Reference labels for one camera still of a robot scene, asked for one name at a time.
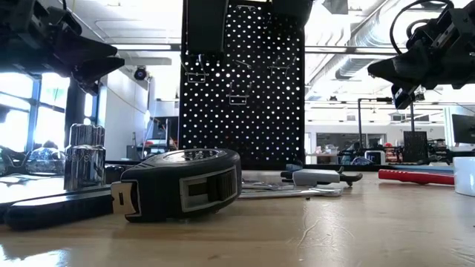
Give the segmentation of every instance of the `black cable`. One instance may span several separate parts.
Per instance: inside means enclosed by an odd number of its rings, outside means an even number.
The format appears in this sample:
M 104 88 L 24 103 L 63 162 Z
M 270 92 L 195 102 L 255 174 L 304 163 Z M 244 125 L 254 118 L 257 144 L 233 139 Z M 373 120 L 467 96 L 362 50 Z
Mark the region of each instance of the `black cable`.
M 425 24 L 427 24 L 429 21 L 430 21 L 430 19 L 418 19 L 418 20 L 412 22 L 411 24 L 409 24 L 409 26 L 407 26 L 407 28 L 406 28 L 406 35 L 407 35 L 407 37 L 410 38 L 410 37 L 413 35 L 413 27 L 414 27 L 416 24 L 419 24 L 419 23 L 425 23 Z
M 418 0 L 418 1 L 415 1 L 414 3 L 412 4 L 409 4 L 407 6 L 405 6 L 404 8 L 401 9 L 401 11 L 399 11 L 399 13 L 396 15 L 396 17 L 394 18 L 393 20 L 393 23 L 391 24 L 391 27 L 389 29 L 389 38 L 391 40 L 391 44 L 393 45 L 394 47 L 394 50 L 398 53 L 398 54 L 402 54 L 401 50 L 398 48 L 398 45 L 396 44 L 396 40 L 394 39 L 394 25 L 396 25 L 396 21 L 398 19 L 398 17 L 403 14 L 405 11 L 408 11 L 411 7 L 413 6 L 416 6 L 418 4 L 423 4 L 423 3 L 427 3 L 427 2 L 432 2 L 432 1 L 437 1 L 437 2 L 441 2 L 441 3 L 444 3 L 446 4 L 447 6 L 449 6 L 449 8 L 454 8 L 454 5 L 453 5 L 453 2 L 450 1 L 450 0 Z

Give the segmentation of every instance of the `wooden workbench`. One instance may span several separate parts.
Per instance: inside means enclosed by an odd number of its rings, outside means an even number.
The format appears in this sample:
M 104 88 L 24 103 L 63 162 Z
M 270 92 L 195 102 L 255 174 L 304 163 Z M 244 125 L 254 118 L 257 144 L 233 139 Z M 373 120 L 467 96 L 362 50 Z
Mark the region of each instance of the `wooden workbench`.
M 475 266 L 475 198 L 365 174 L 340 198 L 241 200 L 191 222 L 0 225 L 0 266 Z

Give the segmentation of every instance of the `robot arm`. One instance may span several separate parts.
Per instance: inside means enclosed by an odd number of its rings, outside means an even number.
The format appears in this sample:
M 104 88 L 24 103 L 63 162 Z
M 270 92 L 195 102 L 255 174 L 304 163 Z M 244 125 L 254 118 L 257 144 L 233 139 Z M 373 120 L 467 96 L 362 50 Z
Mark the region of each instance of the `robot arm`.
M 400 14 L 422 2 L 427 1 L 416 1 Z M 475 83 L 475 1 L 464 8 L 442 2 L 447 7 L 439 18 L 414 30 L 406 53 L 395 47 L 398 56 L 368 67 L 370 75 L 393 83 L 391 90 L 397 109 L 405 109 L 415 100 L 414 91 L 419 86 L 433 90 L 437 85 L 452 85 L 453 89 L 460 89 Z
M 67 8 L 44 8 L 37 0 L 0 0 L 0 73 L 56 72 L 96 95 L 96 82 L 125 62 L 115 57 L 115 47 L 81 33 Z

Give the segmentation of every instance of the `ceiling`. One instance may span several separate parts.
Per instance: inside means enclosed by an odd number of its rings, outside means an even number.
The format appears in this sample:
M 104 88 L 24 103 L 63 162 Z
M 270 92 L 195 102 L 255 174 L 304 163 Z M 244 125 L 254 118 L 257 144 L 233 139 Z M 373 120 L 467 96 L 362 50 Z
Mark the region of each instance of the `ceiling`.
M 179 0 L 67 0 L 84 28 L 88 38 L 112 45 L 178 45 L 181 36 L 183 2 Z M 456 7 L 470 0 L 454 0 Z M 60 7 L 60 0 L 40 0 Z M 389 26 L 396 13 L 413 0 L 315 0 L 306 26 L 306 46 L 390 47 Z M 405 28 L 415 19 L 433 18 L 439 10 L 418 6 L 404 13 L 395 27 L 400 47 L 407 39 Z M 128 65 L 170 65 L 179 69 L 178 52 L 122 51 L 119 54 Z M 336 96 L 339 101 L 357 98 L 390 96 L 390 84 L 367 75 L 366 67 L 389 56 L 343 54 L 307 54 L 306 83 L 308 103 L 332 108 L 327 100 Z M 470 88 L 454 91 L 438 87 L 426 93 L 426 102 L 449 102 L 463 99 Z M 391 113 L 376 109 L 376 113 Z M 307 119 L 318 119 L 308 112 Z

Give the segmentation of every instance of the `tape measure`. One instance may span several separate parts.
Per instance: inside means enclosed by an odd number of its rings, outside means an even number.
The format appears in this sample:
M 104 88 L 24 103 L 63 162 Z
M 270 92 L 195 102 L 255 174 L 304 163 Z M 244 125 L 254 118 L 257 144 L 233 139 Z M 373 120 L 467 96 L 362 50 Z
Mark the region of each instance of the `tape measure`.
M 234 151 L 172 151 L 125 171 L 111 185 L 113 209 L 130 222 L 198 217 L 231 204 L 241 183 L 240 157 Z

